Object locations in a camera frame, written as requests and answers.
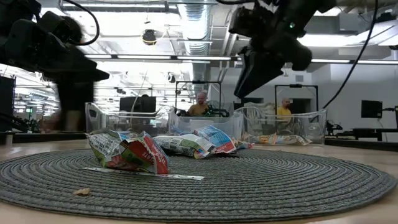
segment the metal frame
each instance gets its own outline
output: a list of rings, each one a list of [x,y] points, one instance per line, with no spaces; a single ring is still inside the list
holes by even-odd
[[[211,83],[216,83],[220,87],[220,90],[218,92],[218,116],[221,117],[221,81],[200,81],[200,80],[194,80],[194,81],[176,81],[175,82],[175,109],[177,109],[177,91],[178,91],[178,84],[179,83],[191,83],[191,84],[211,84]]]
[[[315,89],[315,100],[317,101],[317,111],[319,111],[319,97],[318,97],[318,86],[317,85],[301,85],[301,84],[291,84],[291,85],[275,85],[275,114],[277,114],[277,90],[278,87],[284,86],[289,88],[303,88],[303,87],[312,87]]]

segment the ceiling duct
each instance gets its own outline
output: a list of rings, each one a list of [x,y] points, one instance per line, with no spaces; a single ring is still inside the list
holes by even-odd
[[[186,40],[185,50],[187,55],[201,56],[209,55],[209,44],[200,42],[206,40],[209,36],[210,23],[209,5],[200,4],[179,4],[178,11],[182,18],[182,35]],[[193,80],[209,80],[210,66],[207,63],[193,63]],[[202,86],[193,86],[195,94],[202,91]]]

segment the ceiling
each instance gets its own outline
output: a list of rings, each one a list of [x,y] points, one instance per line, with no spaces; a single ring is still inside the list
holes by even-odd
[[[66,2],[59,6],[53,0],[41,0],[43,10],[52,11],[60,15],[69,15],[76,19],[85,31],[85,39],[91,39],[96,32],[93,18]],[[248,44],[248,38],[228,33],[228,24],[234,6],[217,5],[214,1],[206,1],[210,7],[208,23],[208,37],[202,40],[188,40],[187,31],[198,31],[200,26],[187,28],[178,13],[181,2],[201,2],[200,0],[173,0],[169,2],[169,10],[165,10],[163,1],[148,3],[144,1],[77,1],[88,8],[97,18],[100,26],[99,39],[90,46],[82,47],[86,54],[126,54],[126,55],[186,55],[188,44],[198,43],[208,45],[208,55],[236,55],[242,47]],[[365,31],[371,16],[373,1],[338,1],[340,7],[333,8],[325,14],[317,13],[307,26],[308,35],[300,40],[313,52],[314,58],[352,59],[358,55],[361,39],[357,36]],[[385,10],[396,10],[396,0],[379,1]],[[157,36],[156,45],[148,46],[142,41],[145,30],[153,29]],[[342,47],[350,38],[351,47]],[[363,58],[382,59],[389,56],[391,51],[387,46],[375,43],[365,51]],[[321,65],[311,65],[307,72],[317,69]],[[120,97],[148,94],[158,96],[161,105],[173,105],[175,102],[175,84],[168,81],[173,75],[176,80],[189,81],[195,74],[192,63],[145,63],[145,62],[98,62],[98,68],[109,72],[111,78],[99,82],[96,86],[96,102],[106,110],[116,110]],[[0,66],[1,73],[10,77],[17,77],[19,87],[17,102],[27,103],[31,98],[40,98],[42,105],[50,109],[42,109],[48,113],[57,109],[57,91],[53,83],[45,82],[38,73],[29,73],[19,68]],[[225,79],[236,77],[225,76]],[[195,97],[194,88],[186,85],[178,96],[179,107],[188,108]]]

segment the wooden table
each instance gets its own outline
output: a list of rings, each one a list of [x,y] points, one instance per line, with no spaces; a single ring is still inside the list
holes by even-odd
[[[256,146],[258,149],[276,151],[297,152],[325,157],[336,157],[349,161],[360,162],[373,166],[398,177],[398,153],[373,151],[368,149],[353,149],[334,146]],[[64,141],[14,144],[11,148],[0,147],[0,160],[14,157],[50,151],[66,151],[72,149],[89,148],[86,141]],[[394,191],[378,203],[352,212],[341,213],[327,217],[294,220],[286,223],[328,223],[328,224],[394,224],[398,223],[398,191]],[[54,213],[38,212],[26,208],[20,208],[5,203],[0,203],[1,223],[14,224],[122,224],[122,223],[151,223],[128,222],[119,220],[107,220],[100,218],[76,217],[73,215],[58,215]]]

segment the computer monitor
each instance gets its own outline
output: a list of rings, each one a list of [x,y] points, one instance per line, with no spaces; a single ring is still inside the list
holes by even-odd
[[[132,108],[136,97],[122,97],[120,98],[119,111],[127,112],[142,112],[142,113],[153,113],[156,112],[156,97],[145,96],[139,97]]]
[[[361,118],[382,118],[383,102],[363,100]]]

